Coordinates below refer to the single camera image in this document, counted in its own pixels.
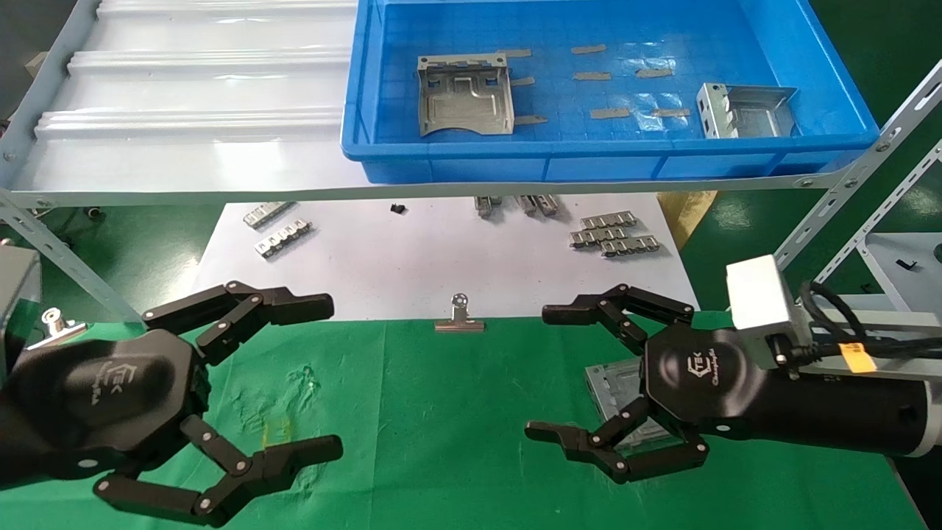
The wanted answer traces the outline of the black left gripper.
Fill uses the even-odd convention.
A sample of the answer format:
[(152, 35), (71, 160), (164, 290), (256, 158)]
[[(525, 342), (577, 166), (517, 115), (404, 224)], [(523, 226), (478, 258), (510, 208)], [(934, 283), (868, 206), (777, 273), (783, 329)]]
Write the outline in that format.
[[(304, 467), (339, 460), (344, 449), (339, 436), (327, 435), (244, 455), (199, 418), (210, 394), (202, 362), (221, 364), (267, 325), (333, 315), (327, 293), (297, 296), (286, 286), (257, 289), (233, 280), (145, 310), (152, 331), (138, 338), (24, 353), (9, 377), (9, 477), (137, 470), (107, 474), (96, 496), (118, 511), (221, 528), (255, 498), (290, 489)], [(197, 350), (176, 336), (198, 328), (206, 330)], [(199, 492), (138, 480), (138, 472), (164, 465), (188, 442), (223, 470), (215, 486)]]

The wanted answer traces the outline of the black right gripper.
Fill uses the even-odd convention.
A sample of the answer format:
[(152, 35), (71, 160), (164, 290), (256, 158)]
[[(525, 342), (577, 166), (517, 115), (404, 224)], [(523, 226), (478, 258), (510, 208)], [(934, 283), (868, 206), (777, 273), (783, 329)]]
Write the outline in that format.
[[(592, 464), (623, 485), (702, 467), (709, 444), (700, 435), (744, 437), (747, 411), (768, 377), (747, 354), (732, 328), (695, 329), (692, 305), (619, 284), (580, 294), (566, 305), (545, 305), (546, 325), (600, 323), (642, 360), (642, 394), (595, 431), (574, 425), (527, 423), (535, 442), (558, 444), (568, 461)], [(669, 325), (648, 338), (633, 318)], [(622, 456), (617, 446), (652, 418), (683, 443)]]

